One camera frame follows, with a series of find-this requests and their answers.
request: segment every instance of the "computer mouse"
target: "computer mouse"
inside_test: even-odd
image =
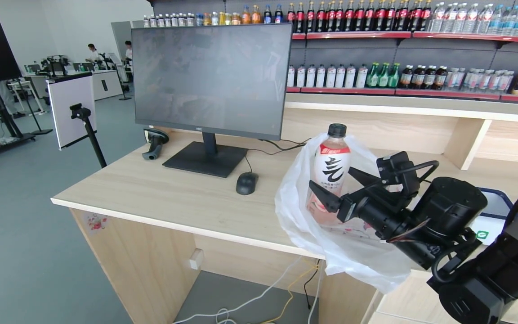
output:
[[[259,175],[253,172],[244,172],[239,175],[237,179],[237,185],[235,191],[240,195],[251,195],[255,192],[255,186],[257,186],[257,179]]]

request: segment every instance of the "green icon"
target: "green icon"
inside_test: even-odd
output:
[[[477,232],[477,238],[478,239],[486,239],[487,236],[489,236],[489,232],[485,232],[484,230],[480,230]]]

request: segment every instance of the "yellow cable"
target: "yellow cable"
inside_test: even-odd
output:
[[[305,275],[307,275],[308,273],[310,273],[311,271],[313,271],[313,269],[319,269],[319,266],[316,265],[316,266],[312,266],[309,270],[305,271],[302,275],[300,275],[299,277],[297,277],[297,279],[295,279],[295,281],[293,281],[289,287],[287,287],[287,292],[289,293],[290,295],[290,298],[287,300],[287,302],[285,303],[285,306],[283,307],[283,310],[281,311],[281,314],[276,317],[276,318],[273,318],[273,319],[270,319],[270,320],[266,320],[265,322],[261,322],[261,324],[271,324],[274,320],[278,320],[279,318],[283,317],[283,314],[285,313],[285,309],[287,308],[287,305],[291,302],[291,300],[293,300],[293,293],[291,293],[290,289],[291,287],[297,282],[299,281],[299,279],[303,278]]]

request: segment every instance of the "bottle cap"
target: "bottle cap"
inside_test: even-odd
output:
[[[333,138],[345,137],[345,135],[347,135],[347,126],[343,124],[331,124],[329,125],[327,135]]]

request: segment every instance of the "white wall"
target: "white wall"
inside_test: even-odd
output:
[[[0,0],[0,22],[21,69],[58,54],[40,0]]]
[[[118,53],[111,23],[142,20],[143,15],[153,13],[147,0],[41,0],[41,3],[56,48],[74,62],[89,57],[88,43],[95,44],[101,53]]]

